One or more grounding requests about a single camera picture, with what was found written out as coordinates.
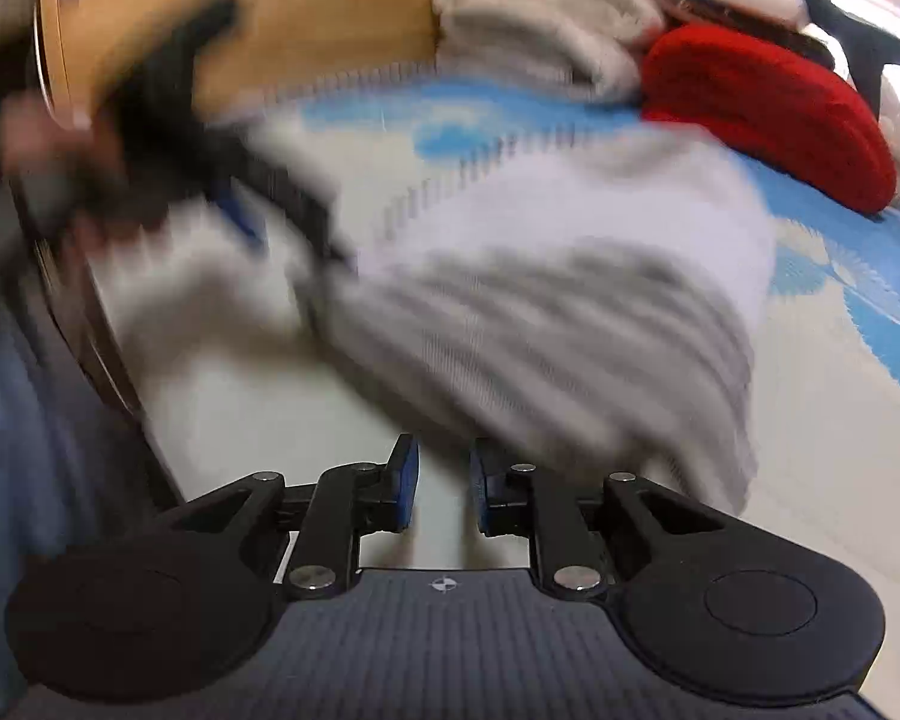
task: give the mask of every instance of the person's hand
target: person's hand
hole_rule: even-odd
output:
[[[0,109],[0,165],[4,175],[66,156],[80,156],[108,172],[124,172],[120,136],[111,121],[103,116],[92,121],[80,114],[59,112],[56,117],[67,119],[73,126],[63,127],[55,121],[39,95],[15,95],[4,100]],[[139,224],[101,224],[78,214],[62,243],[64,265],[75,268],[111,245],[138,241],[142,232]]]

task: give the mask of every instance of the silver screw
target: silver screw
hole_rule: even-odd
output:
[[[600,584],[600,573],[586,565],[564,565],[554,571],[554,581],[568,590],[583,592]]]
[[[322,590],[336,581],[337,575],[325,565],[301,565],[290,571],[290,584],[301,590]]]

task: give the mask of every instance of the wooden panel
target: wooden panel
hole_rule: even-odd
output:
[[[55,103],[92,109],[169,25],[204,1],[41,0]],[[194,97],[207,115],[274,86],[434,55],[430,0],[240,2],[239,29],[197,66]]]

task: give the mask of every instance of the gray ribbed panel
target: gray ribbed panel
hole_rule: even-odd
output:
[[[432,581],[457,586],[439,592]],[[605,615],[539,593],[522,569],[367,570],[341,598],[292,605],[266,646],[216,685],[137,707],[31,690],[7,720],[874,720],[844,696],[737,709],[665,683]]]

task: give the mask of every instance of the red fabric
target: red fabric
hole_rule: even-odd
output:
[[[721,26],[683,26],[650,49],[643,88],[644,119],[701,124],[855,211],[876,213],[896,191],[893,156],[863,98],[786,49]]]

